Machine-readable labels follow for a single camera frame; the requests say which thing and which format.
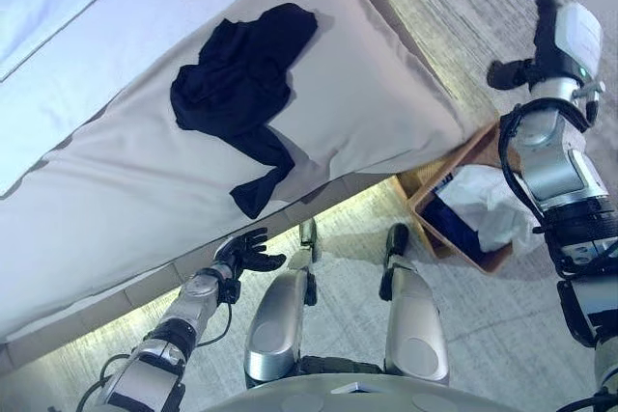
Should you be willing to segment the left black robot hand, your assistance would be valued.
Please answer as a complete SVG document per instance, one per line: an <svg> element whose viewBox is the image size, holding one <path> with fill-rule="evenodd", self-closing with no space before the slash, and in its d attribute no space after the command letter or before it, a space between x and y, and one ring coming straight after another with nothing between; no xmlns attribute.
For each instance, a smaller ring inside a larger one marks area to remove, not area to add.
<svg viewBox="0 0 618 412"><path fill-rule="evenodd" d="M269 255L266 242L267 228L258 228L228 238L216 250L215 265L229 269L229 277L238 280L244 270L270 272L279 269L285 262L283 254Z"/></svg>

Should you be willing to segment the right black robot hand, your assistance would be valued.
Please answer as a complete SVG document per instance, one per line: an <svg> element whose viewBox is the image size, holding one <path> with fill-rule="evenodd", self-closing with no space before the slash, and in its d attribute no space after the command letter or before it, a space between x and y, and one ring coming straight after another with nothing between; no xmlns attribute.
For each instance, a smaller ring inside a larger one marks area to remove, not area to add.
<svg viewBox="0 0 618 412"><path fill-rule="evenodd" d="M603 47L599 20L578 2L533 0L537 8L534 56L503 63L493 61L486 80L496 90L508 91L524 84L573 79L579 87L598 75Z"/></svg>

